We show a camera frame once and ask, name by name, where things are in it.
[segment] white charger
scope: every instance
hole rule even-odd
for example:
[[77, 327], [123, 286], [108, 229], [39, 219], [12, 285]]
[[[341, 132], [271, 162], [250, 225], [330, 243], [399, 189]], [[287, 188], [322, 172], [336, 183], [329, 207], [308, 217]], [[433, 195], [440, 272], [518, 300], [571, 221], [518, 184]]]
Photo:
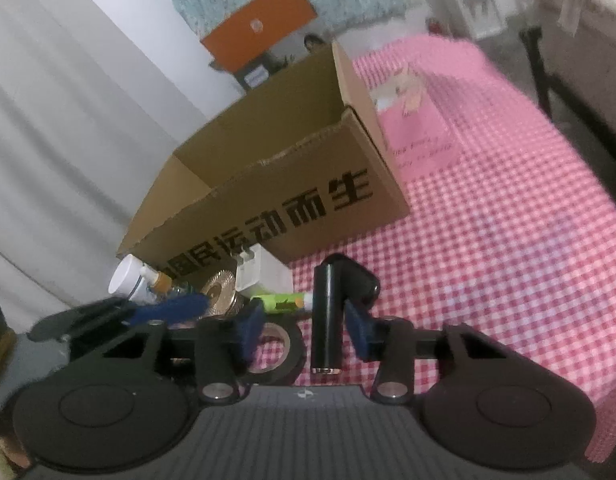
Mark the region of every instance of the white charger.
[[243, 250], [237, 260], [237, 292], [252, 298], [261, 294], [292, 294], [293, 272], [261, 244]]

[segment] black tape roll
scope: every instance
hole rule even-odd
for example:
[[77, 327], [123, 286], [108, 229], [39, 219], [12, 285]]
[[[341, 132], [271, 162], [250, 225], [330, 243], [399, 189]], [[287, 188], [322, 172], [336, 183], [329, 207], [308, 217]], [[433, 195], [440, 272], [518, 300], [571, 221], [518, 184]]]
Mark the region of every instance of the black tape roll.
[[283, 341], [283, 356], [274, 365], [260, 370], [249, 369], [241, 376], [245, 384], [265, 386], [290, 386], [297, 380], [306, 362], [306, 345], [303, 335], [291, 316], [267, 314], [262, 336], [272, 336]]

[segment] black cylinder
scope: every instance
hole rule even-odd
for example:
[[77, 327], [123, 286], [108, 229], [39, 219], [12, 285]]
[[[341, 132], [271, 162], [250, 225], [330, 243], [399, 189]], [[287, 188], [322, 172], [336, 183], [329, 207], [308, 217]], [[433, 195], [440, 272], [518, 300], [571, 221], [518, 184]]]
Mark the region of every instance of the black cylinder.
[[198, 394], [209, 404], [229, 404], [239, 398], [239, 385], [225, 346], [226, 322], [216, 317], [202, 319], [195, 340]]
[[345, 254], [334, 253], [321, 262], [322, 265], [334, 263], [340, 268], [342, 300], [371, 309], [381, 291], [379, 278]]
[[312, 351], [314, 374], [338, 374], [343, 365], [343, 291], [341, 264], [324, 263], [314, 269]]

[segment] pink checkered tablecloth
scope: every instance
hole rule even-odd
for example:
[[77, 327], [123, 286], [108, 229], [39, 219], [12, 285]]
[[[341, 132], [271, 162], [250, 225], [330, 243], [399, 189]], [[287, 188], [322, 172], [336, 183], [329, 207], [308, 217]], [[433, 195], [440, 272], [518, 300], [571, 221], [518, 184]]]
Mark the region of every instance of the pink checkered tablecloth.
[[[473, 44], [416, 36], [355, 61], [369, 88], [400, 66], [424, 77], [461, 158], [407, 184], [407, 218], [294, 262], [295, 290], [312, 289], [327, 254], [347, 254], [381, 280], [376, 316], [465, 322], [582, 388], [598, 412], [587, 457], [603, 461], [616, 444], [616, 206]], [[300, 327], [310, 352], [310, 322]], [[369, 388], [376, 365], [347, 334], [344, 353], [337, 382]], [[276, 357], [268, 348], [262, 360]], [[315, 383], [308, 366], [297, 384]], [[436, 380], [433, 362], [416, 362], [418, 392]]]

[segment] cardboard box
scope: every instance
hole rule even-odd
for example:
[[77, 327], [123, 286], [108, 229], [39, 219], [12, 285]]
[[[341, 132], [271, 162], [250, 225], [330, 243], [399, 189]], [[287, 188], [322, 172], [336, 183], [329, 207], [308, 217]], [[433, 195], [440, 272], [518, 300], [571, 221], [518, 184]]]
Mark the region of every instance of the cardboard box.
[[168, 159], [131, 221], [132, 253], [203, 285], [256, 242], [283, 262], [409, 212], [370, 99], [338, 44], [277, 73]]

